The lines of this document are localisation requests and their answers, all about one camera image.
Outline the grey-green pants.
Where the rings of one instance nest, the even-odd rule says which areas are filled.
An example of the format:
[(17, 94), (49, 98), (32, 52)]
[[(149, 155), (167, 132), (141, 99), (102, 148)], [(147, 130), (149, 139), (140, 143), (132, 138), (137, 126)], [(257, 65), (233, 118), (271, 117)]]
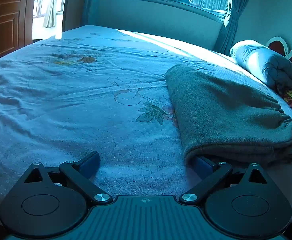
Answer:
[(271, 166), (292, 162), (292, 118), (273, 97), (185, 65), (166, 72), (185, 163), (212, 157)]

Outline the rolled white quilt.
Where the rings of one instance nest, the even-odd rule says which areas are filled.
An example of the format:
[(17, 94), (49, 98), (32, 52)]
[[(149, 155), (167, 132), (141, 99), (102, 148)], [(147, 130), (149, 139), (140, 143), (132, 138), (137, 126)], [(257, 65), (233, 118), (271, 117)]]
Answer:
[(230, 49), (236, 63), (271, 89), (292, 89), (292, 62), (279, 53), (254, 41), (237, 42)]

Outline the floral white bed sheet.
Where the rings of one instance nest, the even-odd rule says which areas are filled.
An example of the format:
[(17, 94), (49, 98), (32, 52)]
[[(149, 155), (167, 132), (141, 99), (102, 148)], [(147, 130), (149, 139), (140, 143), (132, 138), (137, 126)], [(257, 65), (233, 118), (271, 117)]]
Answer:
[(275, 96), (229, 56), (94, 25), (0, 58), (0, 203), (32, 163), (56, 167), (93, 151), (93, 182), (113, 196), (179, 196), (197, 184), (166, 85), (177, 64)]

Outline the balcony window with curtain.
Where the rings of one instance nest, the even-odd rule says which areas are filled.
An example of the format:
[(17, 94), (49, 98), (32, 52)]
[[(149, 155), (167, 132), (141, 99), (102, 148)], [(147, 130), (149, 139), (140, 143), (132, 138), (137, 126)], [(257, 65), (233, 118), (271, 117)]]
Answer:
[(34, 0), (32, 39), (61, 38), (65, 0)]

